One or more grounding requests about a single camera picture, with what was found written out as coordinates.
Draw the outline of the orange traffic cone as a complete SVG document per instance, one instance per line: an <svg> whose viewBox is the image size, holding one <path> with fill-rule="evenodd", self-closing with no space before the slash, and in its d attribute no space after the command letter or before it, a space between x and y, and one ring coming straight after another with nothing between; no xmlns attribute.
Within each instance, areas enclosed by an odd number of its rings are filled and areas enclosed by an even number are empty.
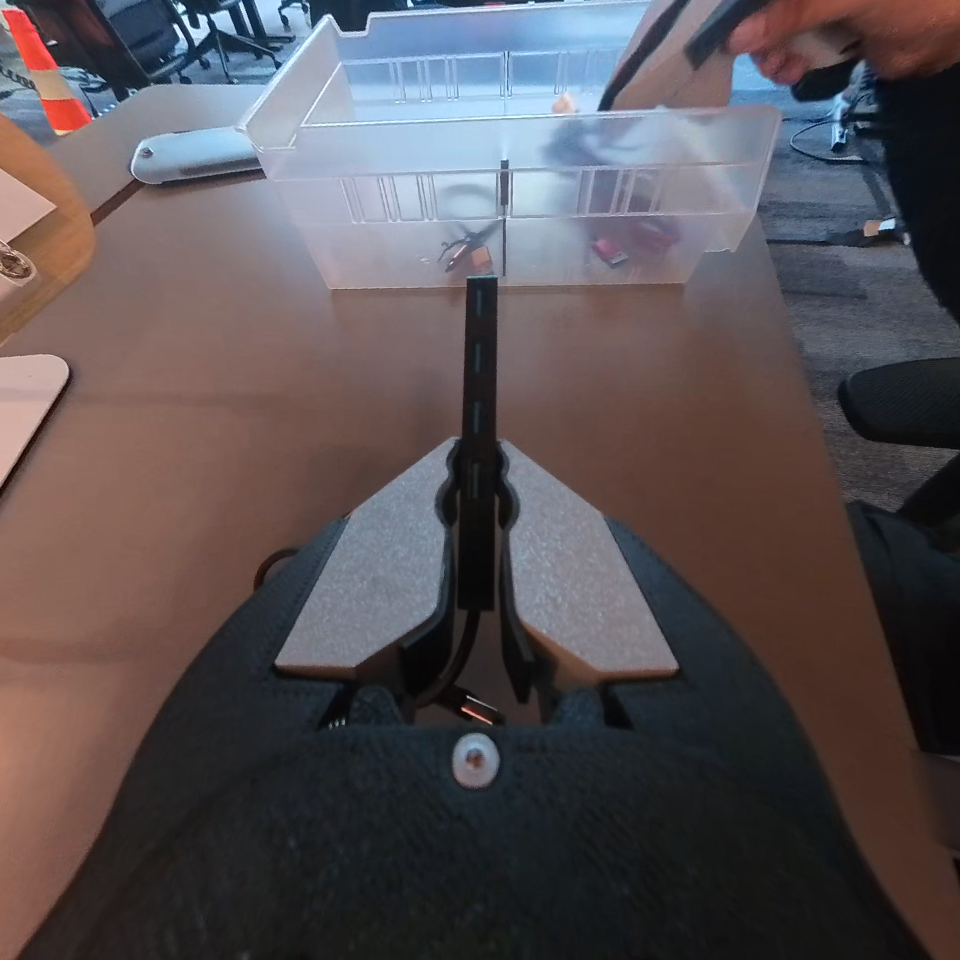
<svg viewBox="0 0 960 960"><path fill-rule="evenodd" d="M89 111L75 95L28 14L16 6L2 6L2 19L54 133L65 137L89 126Z"/></svg>

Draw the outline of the black office chair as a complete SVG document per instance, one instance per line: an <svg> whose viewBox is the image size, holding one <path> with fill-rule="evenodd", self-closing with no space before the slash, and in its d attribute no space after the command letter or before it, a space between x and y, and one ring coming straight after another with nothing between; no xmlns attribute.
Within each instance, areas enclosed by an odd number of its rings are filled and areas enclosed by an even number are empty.
<svg viewBox="0 0 960 960"><path fill-rule="evenodd" d="M96 1L95 5L154 84L192 84L188 67L197 45L177 6L170 1Z"/></svg>
<svg viewBox="0 0 960 960"><path fill-rule="evenodd" d="M239 86L270 80L280 70L294 45L294 35L283 28L270 33L255 1L179 1L194 45L199 52L200 78Z"/></svg>

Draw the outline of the clear plastic bin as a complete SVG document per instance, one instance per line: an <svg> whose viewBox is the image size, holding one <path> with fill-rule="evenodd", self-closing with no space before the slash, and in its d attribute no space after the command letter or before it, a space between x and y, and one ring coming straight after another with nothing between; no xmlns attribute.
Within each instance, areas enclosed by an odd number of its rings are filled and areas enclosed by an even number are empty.
<svg viewBox="0 0 960 960"><path fill-rule="evenodd" d="M238 124L332 290L684 284L755 218L781 114L768 104L597 110L643 2L325 16ZM437 266L441 189L497 188L498 233ZM607 268L590 231L678 228L664 258Z"/></svg>

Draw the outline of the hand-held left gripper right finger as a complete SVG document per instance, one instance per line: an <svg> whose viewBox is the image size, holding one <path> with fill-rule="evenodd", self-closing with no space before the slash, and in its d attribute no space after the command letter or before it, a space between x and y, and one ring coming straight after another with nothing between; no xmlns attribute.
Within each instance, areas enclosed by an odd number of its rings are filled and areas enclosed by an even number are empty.
<svg viewBox="0 0 960 960"><path fill-rule="evenodd" d="M679 664L600 510L499 443L501 650L518 702L542 722L565 695L676 676Z"/></svg>

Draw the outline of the red usb plug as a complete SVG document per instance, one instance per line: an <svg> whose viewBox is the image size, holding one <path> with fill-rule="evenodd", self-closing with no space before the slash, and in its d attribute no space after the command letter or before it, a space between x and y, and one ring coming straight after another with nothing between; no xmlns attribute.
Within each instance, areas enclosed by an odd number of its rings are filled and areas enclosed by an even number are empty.
<svg viewBox="0 0 960 960"><path fill-rule="evenodd" d="M679 243L680 232L658 218L610 221L594 225L589 241L594 256L606 268L617 270L664 258Z"/></svg>

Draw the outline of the black usb hub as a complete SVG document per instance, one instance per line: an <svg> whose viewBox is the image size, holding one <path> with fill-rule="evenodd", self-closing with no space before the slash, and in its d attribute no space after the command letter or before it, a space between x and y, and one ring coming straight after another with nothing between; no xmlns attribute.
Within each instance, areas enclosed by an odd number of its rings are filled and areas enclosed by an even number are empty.
<svg viewBox="0 0 960 960"><path fill-rule="evenodd" d="M465 287L457 455L457 604L468 613L495 608L499 475L498 278L473 276Z"/></svg>

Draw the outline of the person's right hand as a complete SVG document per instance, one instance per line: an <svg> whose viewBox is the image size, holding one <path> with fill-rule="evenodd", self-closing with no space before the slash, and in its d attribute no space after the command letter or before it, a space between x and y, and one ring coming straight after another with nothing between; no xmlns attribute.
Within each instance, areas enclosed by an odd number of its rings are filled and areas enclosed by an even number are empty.
<svg viewBox="0 0 960 960"><path fill-rule="evenodd" d="M862 58L883 79L931 76L959 61L957 1L777 1L744 20L726 47L792 86L811 69L793 38L836 23L858 36Z"/></svg>

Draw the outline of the person's leg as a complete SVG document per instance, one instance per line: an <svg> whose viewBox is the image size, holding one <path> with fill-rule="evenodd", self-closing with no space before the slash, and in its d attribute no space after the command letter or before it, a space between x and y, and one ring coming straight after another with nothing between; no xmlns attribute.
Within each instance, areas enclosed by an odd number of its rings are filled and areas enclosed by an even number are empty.
<svg viewBox="0 0 960 960"><path fill-rule="evenodd" d="M863 501L846 506L920 750L959 754L959 558L942 534Z"/></svg>

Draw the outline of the white flat device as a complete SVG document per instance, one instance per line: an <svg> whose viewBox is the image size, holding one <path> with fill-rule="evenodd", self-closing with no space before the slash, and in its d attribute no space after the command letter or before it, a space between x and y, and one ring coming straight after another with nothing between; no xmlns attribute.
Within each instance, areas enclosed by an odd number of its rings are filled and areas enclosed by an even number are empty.
<svg viewBox="0 0 960 960"><path fill-rule="evenodd" d="M258 152L233 126L158 134L142 140L129 162L132 178L163 186L261 170Z"/></svg>

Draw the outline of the white stand base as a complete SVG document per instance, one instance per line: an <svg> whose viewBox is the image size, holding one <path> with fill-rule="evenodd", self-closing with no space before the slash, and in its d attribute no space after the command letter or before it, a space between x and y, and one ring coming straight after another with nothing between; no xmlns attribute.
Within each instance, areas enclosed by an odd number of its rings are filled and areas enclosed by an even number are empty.
<svg viewBox="0 0 960 960"><path fill-rule="evenodd" d="M1 358L1 486L42 429L70 379L70 367L52 354Z"/></svg>

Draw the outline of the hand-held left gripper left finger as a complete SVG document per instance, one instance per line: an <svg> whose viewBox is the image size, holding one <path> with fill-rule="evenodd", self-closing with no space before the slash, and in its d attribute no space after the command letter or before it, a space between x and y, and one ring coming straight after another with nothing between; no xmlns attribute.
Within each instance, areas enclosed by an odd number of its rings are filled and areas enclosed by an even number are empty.
<svg viewBox="0 0 960 960"><path fill-rule="evenodd" d="M336 525L275 660L286 679L378 687L412 722L452 653L455 570L448 438Z"/></svg>

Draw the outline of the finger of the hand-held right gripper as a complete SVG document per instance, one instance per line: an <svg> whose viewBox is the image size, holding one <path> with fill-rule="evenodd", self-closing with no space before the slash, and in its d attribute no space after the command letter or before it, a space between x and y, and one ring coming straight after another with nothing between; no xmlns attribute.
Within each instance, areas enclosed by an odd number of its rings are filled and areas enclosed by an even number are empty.
<svg viewBox="0 0 960 960"><path fill-rule="evenodd" d="M721 49L699 68L687 59L687 42L720 2L650 2L606 85L599 112L726 108L734 56Z"/></svg>

